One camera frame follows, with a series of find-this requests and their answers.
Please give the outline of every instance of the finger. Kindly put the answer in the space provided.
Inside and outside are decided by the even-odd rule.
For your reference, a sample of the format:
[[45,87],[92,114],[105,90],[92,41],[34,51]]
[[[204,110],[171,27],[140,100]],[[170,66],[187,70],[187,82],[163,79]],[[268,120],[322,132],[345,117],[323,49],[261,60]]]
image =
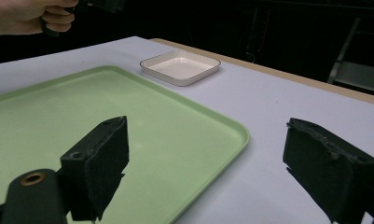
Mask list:
[[78,0],[35,0],[36,4],[42,7],[74,7],[78,3]]
[[66,32],[66,31],[70,30],[71,23],[68,23],[68,24],[47,23],[46,26],[51,31]]
[[46,7],[46,11],[50,14],[54,15],[63,15],[67,16],[70,15],[71,13],[66,11],[64,7]]
[[42,19],[46,21],[47,23],[55,23],[55,24],[68,24],[74,21],[76,17],[74,14],[68,14],[68,15],[55,15],[51,13],[45,13],[42,16]]

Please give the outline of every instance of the table surface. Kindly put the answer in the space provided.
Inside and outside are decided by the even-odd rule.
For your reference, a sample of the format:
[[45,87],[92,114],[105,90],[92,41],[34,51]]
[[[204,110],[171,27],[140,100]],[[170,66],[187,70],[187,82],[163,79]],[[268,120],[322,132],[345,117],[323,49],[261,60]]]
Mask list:
[[[187,87],[143,73],[140,61],[175,49],[220,60],[220,69]],[[0,63],[0,94],[101,65],[115,65],[235,119],[251,141],[177,223],[330,223],[286,170],[286,123],[305,119],[374,157],[374,96],[193,49],[132,36],[42,57]],[[371,223],[366,215],[363,223]]]

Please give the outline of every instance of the white dish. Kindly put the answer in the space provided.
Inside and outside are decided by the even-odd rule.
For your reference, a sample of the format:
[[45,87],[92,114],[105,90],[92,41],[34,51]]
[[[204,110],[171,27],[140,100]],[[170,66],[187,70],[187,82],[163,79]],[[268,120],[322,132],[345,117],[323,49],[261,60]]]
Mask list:
[[143,71],[175,86],[187,86],[218,70],[220,61],[184,50],[140,62]]

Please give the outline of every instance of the light green plastic tray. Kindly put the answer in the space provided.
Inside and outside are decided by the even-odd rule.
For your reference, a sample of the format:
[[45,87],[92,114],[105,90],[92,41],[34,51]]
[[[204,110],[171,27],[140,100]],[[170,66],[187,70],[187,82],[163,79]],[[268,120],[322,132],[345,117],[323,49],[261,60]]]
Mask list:
[[0,95],[0,203],[14,178],[59,170],[64,152],[118,116],[128,118],[130,163],[101,223],[174,222],[249,141],[235,120],[121,68],[97,67]]

